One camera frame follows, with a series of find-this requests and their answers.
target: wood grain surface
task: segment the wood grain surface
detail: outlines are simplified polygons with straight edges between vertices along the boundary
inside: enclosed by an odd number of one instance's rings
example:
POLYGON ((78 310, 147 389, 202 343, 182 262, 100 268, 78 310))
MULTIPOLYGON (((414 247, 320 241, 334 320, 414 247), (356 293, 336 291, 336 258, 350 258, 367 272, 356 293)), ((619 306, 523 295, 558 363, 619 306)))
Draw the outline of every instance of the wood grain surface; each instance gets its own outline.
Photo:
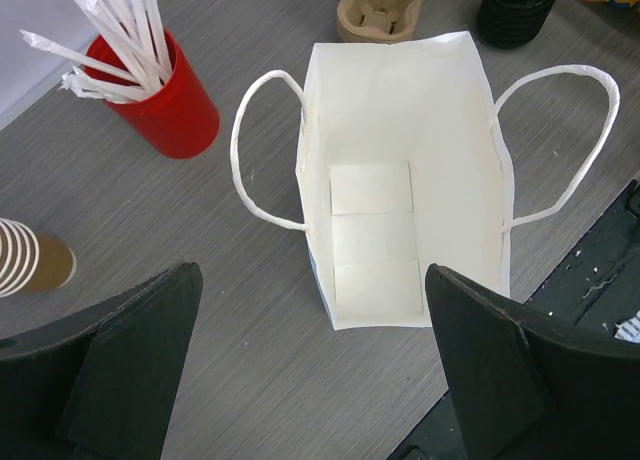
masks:
MULTIPOLYGON (((473 28, 480 0, 424 0, 417 38, 473 28)), ((384 459, 446 389, 430 329, 333 332, 304 237, 253 217, 231 182, 242 95, 275 68, 303 82, 315 42, 336 42, 338 0, 162 0, 167 27, 220 108, 214 145, 190 161, 155 153, 99 102, 51 91, 0 133, 3 217, 73 247, 77 277, 0 300, 0 337, 99 302, 184 259, 205 289, 166 439, 166 459, 384 459)), ((479 45, 497 97, 519 77, 587 63, 620 83, 609 143, 564 211, 512 235, 513 297, 525 300, 640 169, 640 22, 559 0, 515 51, 479 45)), ((299 106, 272 82, 240 139, 249 193, 301 220, 294 177, 299 106)), ((592 148, 606 95, 589 79, 527 86, 500 121, 516 213, 551 205, 592 148)))

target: brown paper cup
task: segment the brown paper cup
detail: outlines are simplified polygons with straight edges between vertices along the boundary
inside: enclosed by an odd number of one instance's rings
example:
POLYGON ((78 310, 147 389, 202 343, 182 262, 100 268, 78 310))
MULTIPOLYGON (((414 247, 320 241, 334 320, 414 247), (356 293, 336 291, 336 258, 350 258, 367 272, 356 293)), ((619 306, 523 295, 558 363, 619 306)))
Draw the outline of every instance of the brown paper cup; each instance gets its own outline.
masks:
POLYGON ((77 262, 69 247, 21 223, 0 222, 0 297, 50 291, 71 280, 77 262))

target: white paper bag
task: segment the white paper bag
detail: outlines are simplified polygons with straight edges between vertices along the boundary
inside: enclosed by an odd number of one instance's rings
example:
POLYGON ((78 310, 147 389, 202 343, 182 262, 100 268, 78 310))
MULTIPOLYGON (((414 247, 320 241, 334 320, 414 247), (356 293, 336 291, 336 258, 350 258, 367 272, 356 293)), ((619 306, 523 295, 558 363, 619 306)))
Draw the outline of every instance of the white paper bag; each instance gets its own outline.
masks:
POLYGON ((565 65, 522 78, 494 104, 468 32, 396 45, 317 44, 304 92, 283 71, 247 91, 231 137, 233 181, 253 214, 306 233, 335 329, 427 327, 423 282, 432 263, 509 295, 510 229, 567 202, 600 153, 619 102, 608 74, 565 65), (513 165, 497 115, 519 87, 557 73, 595 78, 609 94, 609 114, 556 204, 514 220, 513 165), (296 175, 304 224, 264 212, 242 185, 240 123, 253 94, 273 78, 302 102, 296 175))

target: red cup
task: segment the red cup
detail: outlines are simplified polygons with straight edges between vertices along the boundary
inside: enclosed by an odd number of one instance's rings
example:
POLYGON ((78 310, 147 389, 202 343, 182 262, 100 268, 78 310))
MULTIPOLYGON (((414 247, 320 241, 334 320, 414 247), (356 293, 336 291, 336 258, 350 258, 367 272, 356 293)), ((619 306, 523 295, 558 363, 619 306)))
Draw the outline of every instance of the red cup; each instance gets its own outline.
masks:
MULTIPOLYGON (((164 33, 173 66, 167 83, 141 102, 105 103, 163 155, 191 158, 213 143, 220 128, 220 115, 180 46, 167 30, 164 33)), ((87 55, 126 70, 100 36, 93 41, 87 55)), ((85 72, 97 80, 131 85, 126 80, 90 67, 86 67, 85 72)))

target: stack of black lids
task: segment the stack of black lids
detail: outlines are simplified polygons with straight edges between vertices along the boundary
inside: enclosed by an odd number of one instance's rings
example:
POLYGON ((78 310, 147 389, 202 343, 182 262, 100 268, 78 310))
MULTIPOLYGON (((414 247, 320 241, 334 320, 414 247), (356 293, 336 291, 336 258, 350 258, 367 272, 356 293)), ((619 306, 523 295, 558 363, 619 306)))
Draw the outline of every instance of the stack of black lids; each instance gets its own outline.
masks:
POLYGON ((476 26, 486 43, 515 48, 540 32, 556 0, 482 0, 476 26))

